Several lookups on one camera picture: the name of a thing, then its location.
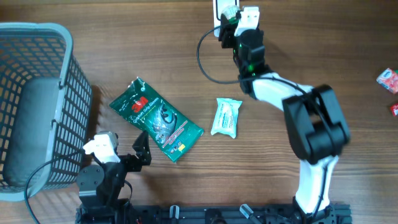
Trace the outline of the green 3M gloves packet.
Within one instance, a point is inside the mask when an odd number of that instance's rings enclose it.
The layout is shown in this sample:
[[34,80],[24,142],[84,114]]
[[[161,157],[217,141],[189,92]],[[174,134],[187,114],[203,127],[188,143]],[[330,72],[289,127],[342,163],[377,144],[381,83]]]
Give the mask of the green 3M gloves packet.
[[172,162],[177,162],[204,133],[139,77],[109,106],[135,127],[147,131]]

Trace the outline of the teal snack packet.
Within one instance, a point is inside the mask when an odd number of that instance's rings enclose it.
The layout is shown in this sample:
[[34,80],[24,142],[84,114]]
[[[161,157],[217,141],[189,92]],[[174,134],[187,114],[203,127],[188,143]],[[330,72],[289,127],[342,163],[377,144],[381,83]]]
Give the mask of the teal snack packet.
[[242,101],[231,98],[217,98],[217,110],[213,121],[211,135],[216,133],[226,134],[236,138],[239,107]]

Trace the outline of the red white small packet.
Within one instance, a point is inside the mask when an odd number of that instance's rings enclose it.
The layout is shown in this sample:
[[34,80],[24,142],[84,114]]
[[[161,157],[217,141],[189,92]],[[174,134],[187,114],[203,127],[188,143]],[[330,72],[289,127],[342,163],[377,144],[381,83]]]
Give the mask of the red white small packet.
[[376,81],[391,93],[397,93],[397,71],[387,68],[376,78]]

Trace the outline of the red stick sachet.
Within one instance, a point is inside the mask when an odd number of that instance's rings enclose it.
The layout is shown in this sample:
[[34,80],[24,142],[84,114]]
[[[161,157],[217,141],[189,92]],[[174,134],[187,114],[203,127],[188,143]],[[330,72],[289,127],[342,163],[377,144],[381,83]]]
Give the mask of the red stick sachet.
[[398,104],[394,104],[390,107],[393,116],[398,116]]

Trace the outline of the green lid jar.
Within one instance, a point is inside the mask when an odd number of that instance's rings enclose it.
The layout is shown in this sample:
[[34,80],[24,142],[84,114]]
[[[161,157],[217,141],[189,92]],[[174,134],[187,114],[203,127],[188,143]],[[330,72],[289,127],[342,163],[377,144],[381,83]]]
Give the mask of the green lid jar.
[[239,22],[240,8],[237,5],[230,5],[225,7],[220,15],[221,25],[237,24]]

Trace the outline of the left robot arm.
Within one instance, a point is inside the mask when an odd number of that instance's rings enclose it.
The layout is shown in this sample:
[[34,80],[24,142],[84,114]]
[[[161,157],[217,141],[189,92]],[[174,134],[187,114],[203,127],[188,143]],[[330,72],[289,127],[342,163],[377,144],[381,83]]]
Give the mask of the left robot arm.
[[76,210],[76,223],[142,223],[144,216],[135,210],[131,198],[119,198],[129,172],[139,172],[151,164],[149,133],[143,131],[135,140],[135,154],[118,155],[118,135],[102,131],[94,135],[83,149],[95,163],[82,168],[76,184],[81,205]]

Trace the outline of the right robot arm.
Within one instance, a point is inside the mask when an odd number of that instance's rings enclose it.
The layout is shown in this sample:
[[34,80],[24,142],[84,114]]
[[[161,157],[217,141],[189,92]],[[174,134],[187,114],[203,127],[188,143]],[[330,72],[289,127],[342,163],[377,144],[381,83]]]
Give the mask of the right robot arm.
[[284,114],[290,146],[300,161],[295,208],[308,221],[325,218],[332,172],[351,137],[334,90],[280,77],[265,63],[264,33],[258,26],[240,31],[238,22],[226,21],[217,29],[222,48],[233,50],[239,70],[235,82],[243,93]]

